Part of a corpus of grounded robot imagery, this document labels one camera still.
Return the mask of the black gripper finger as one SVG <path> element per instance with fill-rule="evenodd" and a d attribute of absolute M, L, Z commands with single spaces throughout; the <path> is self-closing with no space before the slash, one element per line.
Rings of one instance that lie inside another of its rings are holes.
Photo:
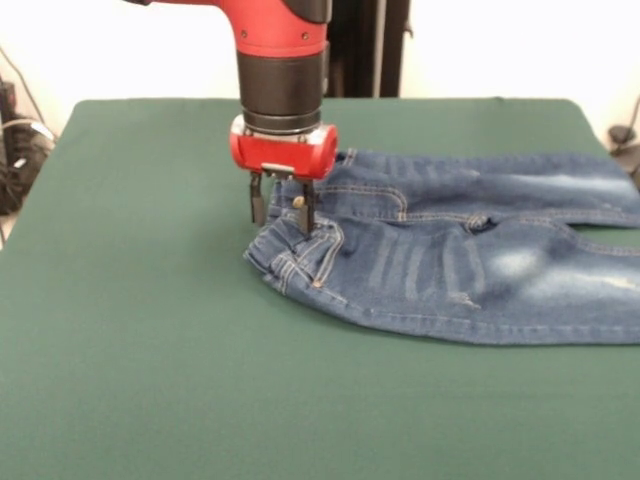
<path fill-rule="evenodd" d="M 264 198 L 262 195 L 262 175 L 260 173 L 250 173 L 249 193 L 251 221 L 255 225 L 264 225 L 266 220 L 266 213 Z"/>
<path fill-rule="evenodd" d="M 301 188 L 302 193 L 297 197 L 298 223 L 304 233 L 311 233 L 315 225 L 316 195 L 314 184 L 312 181 L 303 181 Z"/>

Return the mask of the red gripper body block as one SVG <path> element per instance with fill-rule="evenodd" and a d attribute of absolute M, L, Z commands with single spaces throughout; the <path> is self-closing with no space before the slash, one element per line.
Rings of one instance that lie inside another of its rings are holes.
<path fill-rule="evenodd" d="M 321 180 L 334 166 L 337 146 L 335 125 L 321 124 L 308 133 L 274 136 L 251 130 L 242 115 L 231 123 L 231 156 L 239 168 L 252 172 Z"/>

